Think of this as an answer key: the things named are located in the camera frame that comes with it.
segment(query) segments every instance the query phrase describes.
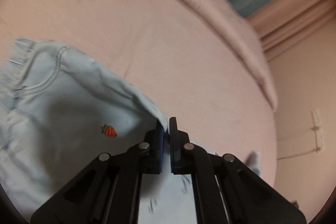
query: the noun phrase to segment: orange curtain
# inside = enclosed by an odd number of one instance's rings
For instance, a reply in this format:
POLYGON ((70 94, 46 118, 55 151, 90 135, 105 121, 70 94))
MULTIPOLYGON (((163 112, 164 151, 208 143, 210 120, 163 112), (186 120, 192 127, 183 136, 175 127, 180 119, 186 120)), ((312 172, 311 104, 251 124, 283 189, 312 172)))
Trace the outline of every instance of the orange curtain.
POLYGON ((266 59, 286 51, 336 16, 336 0, 271 0, 247 17, 266 59))

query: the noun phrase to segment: silver rivet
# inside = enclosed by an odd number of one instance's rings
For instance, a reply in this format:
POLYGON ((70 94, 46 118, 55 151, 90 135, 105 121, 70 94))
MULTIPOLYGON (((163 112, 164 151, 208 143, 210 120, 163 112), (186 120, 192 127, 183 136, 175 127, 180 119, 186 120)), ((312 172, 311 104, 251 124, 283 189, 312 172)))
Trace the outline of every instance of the silver rivet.
POLYGON ((186 143, 183 147, 185 150, 193 150, 195 148, 192 143, 186 143))
POLYGON ((99 155, 99 160, 101 161, 107 161, 110 158, 110 155, 107 153, 103 153, 99 155))
POLYGON ((224 155, 224 160, 233 162, 235 160, 235 157, 232 154, 225 154, 224 155))
POLYGON ((146 142, 139 143, 139 148, 140 149, 148 149, 149 148, 149 143, 146 143, 146 142))

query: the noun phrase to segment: wall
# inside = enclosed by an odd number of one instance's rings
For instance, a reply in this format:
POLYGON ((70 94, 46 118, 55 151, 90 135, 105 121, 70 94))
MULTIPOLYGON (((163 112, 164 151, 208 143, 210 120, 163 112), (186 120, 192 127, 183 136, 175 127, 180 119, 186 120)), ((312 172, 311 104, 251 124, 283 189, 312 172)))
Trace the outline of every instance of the wall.
POLYGON ((275 189, 297 200, 310 221, 336 185, 336 19, 269 64, 279 96, 278 158, 315 148, 310 111, 321 111, 325 151, 278 160, 275 182, 275 189))

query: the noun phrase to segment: brown curtain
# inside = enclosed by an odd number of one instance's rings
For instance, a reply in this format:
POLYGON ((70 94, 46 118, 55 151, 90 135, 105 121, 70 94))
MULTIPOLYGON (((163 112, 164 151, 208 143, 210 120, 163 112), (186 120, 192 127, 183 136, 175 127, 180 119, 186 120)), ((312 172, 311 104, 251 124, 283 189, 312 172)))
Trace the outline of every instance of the brown curtain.
POLYGON ((335 16, 336 0, 271 0, 247 20, 258 32, 269 61, 335 16))

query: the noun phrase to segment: clothing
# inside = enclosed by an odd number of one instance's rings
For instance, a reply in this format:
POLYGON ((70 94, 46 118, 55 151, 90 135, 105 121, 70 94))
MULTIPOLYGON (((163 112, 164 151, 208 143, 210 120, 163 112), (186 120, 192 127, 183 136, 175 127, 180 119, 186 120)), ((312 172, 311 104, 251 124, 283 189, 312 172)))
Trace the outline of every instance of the clothing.
POLYGON ((156 119, 168 129, 150 99, 94 59, 23 38, 1 71, 0 119, 1 184, 27 220, 100 153, 126 152, 156 119))

